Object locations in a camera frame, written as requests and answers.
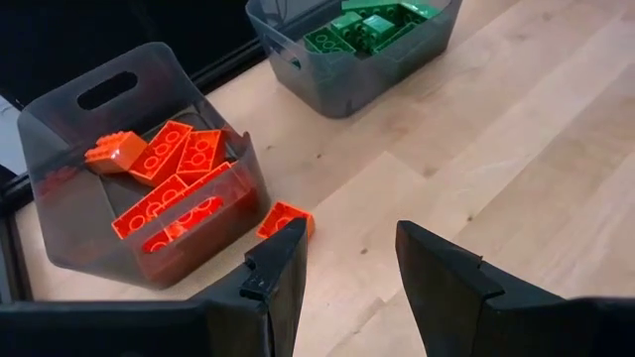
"pile of green bricks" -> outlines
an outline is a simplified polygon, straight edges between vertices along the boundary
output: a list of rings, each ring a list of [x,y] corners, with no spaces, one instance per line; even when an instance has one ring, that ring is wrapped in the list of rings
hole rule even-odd
[[[304,36],[307,50],[376,55],[441,10],[412,0],[348,0],[342,1],[341,11],[343,15]]]

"plastic container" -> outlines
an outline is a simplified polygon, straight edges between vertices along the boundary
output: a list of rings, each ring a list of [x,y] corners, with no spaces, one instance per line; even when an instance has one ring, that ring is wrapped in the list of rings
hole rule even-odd
[[[117,131],[150,141],[169,119],[195,130],[221,129],[233,164],[120,239],[111,223],[152,188],[128,174],[95,174],[84,153]],[[223,120],[164,44],[141,46],[35,100],[18,127],[47,254],[62,268],[166,288],[258,224],[270,205],[249,135]],[[143,249],[211,196],[222,199],[219,210],[163,249]]]
[[[249,0],[246,10],[278,80],[318,113],[344,118],[441,54],[461,2],[426,2],[441,12],[366,59],[305,48],[305,34],[342,15],[340,0]]]

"green lego brick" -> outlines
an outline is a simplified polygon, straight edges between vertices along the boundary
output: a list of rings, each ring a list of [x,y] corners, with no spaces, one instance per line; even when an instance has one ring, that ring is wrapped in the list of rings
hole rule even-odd
[[[406,24],[406,26],[404,26],[403,28],[399,29],[399,31],[396,32],[395,35],[391,36],[388,40],[384,41],[380,45],[374,47],[371,50],[372,54],[373,55],[379,54],[381,51],[386,49],[388,46],[393,44],[395,41],[399,40],[402,36],[404,36],[404,35],[408,34],[409,32],[411,32],[416,27],[417,27],[417,24],[415,24],[415,23]]]
[[[434,6],[424,4],[409,4],[402,3],[402,8],[405,9],[403,20],[405,23],[421,24],[426,20],[432,19],[438,15],[441,10]]]
[[[399,0],[348,0],[342,1],[342,12],[355,12],[362,18],[379,15],[390,21],[400,17],[401,1]]]
[[[359,14],[347,12],[331,21],[330,28],[345,41],[353,41],[355,37],[360,35],[362,21],[364,19]]]
[[[379,15],[369,17],[362,24],[362,36],[368,41],[370,47],[383,43],[397,32],[395,24]]]
[[[357,50],[349,45],[328,27],[323,27],[305,37],[305,47],[311,52],[319,54],[330,54],[335,52],[356,53]]]

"lego brick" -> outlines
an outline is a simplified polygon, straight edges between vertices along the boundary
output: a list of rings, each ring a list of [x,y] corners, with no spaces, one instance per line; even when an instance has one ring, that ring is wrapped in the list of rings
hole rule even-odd
[[[360,36],[361,23],[364,19],[357,13],[348,12],[330,22],[330,28],[345,41],[353,41]]]
[[[307,219],[307,235],[308,238],[311,238],[316,230],[314,217],[308,212],[304,212],[289,203],[281,201],[276,202],[269,213],[267,213],[267,217],[265,217],[265,220],[258,228],[256,234],[260,238],[267,239],[284,228],[287,223],[291,222],[294,218]]]
[[[219,197],[210,197],[199,204],[197,207],[190,210],[188,213],[179,217],[176,221],[171,223],[162,232],[156,234],[150,238],[141,247],[144,253],[155,253],[165,248],[170,243],[179,239],[182,235],[189,230],[195,228],[205,218],[213,214],[219,208],[223,206],[223,200]]]
[[[169,120],[130,168],[137,181],[158,186],[177,171],[192,126]]]
[[[379,54],[381,51],[386,49],[391,44],[395,43],[395,41],[399,40],[402,36],[408,34],[409,32],[411,32],[416,27],[417,27],[417,24],[415,24],[415,23],[406,24],[406,26],[404,26],[403,28],[399,29],[399,31],[396,32],[393,36],[391,36],[388,40],[386,40],[383,43],[379,44],[378,46],[374,47],[372,49],[372,54],[373,55]]]
[[[141,156],[148,144],[133,132],[118,132],[97,140],[84,154],[86,164],[97,174],[124,173]]]
[[[179,161],[177,174],[186,183],[194,183],[225,161],[221,130],[191,132]]]
[[[432,19],[441,12],[441,10],[436,7],[424,4],[402,3],[401,6],[406,10],[402,15],[403,21],[406,24],[421,24],[426,20]]]
[[[186,189],[180,191],[179,194],[177,194],[170,201],[168,201],[166,205],[172,206],[176,204],[178,201],[184,199],[185,197],[190,196],[191,194],[195,193],[199,188],[205,186],[208,182],[217,178],[220,174],[226,172],[230,168],[231,168],[231,165],[228,162],[224,162],[220,164],[219,166],[215,167],[212,171],[207,173],[205,176],[203,176],[202,178],[199,178],[197,181],[189,185]]]
[[[397,22],[402,8],[399,0],[349,0],[342,1],[341,10],[343,13],[355,12],[362,18],[372,15],[379,15],[384,19]]]
[[[127,236],[141,228],[144,224],[156,218],[161,212],[178,202],[174,197],[188,188],[178,175],[172,175],[153,189],[137,204],[130,207],[112,222],[112,228],[119,238]]]
[[[397,26],[378,15],[373,15],[362,22],[362,36],[371,48],[388,40],[397,32]]]
[[[324,27],[305,35],[307,50],[319,54],[348,52],[354,54],[356,49],[340,38],[330,28]]]

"wood plank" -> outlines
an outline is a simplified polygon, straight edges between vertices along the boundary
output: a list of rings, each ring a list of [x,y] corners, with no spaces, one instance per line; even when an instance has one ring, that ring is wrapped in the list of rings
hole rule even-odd
[[[635,66],[597,97],[454,239],[521,273],[635,149]]]
[[[458,157],[417,186],[381,221],[370,224],[360,244],[347,252],[367,250],[355,263],[359,279],[384,300],[401,288],[394,243],[385,239],[394,236],[399,219],[411,219],[447,239],[468,225],[623,72],[628,57],[608,45],[619,31],[617,23],[607,26]]]
[[[422,121],[391,153],[433,175],[603,28],[618,13],[608,5],[538,0],[512,7],[444,58],[450,79],[436,85],[429,77],[409,78],[402,92]]]
[[[523,267],[525,278],[568,298],[635,295],[635,287],[628,284],[632,263],[612,259],[616,249],[632,252],[624,237],[630,239],[633,232],[629,222],[635,214],[634,180],[635,154],[631,153],[579,214]]]
[[[382,154],[313,211],[317,230],[309,247],[296,354],[326,355],[347,331],[383,305],[381,298],[356,278],[359,267],[354,264],[355,257],[364,253],[350,255],[349,247],[359,244],[359,233],[368,222],[378,221],[423,180],[391,155]],[[392,236],[384,238],[394,240]]]
[[[342,340],[328,357],[425,357],[417,323],[401,290],[359,329]]]

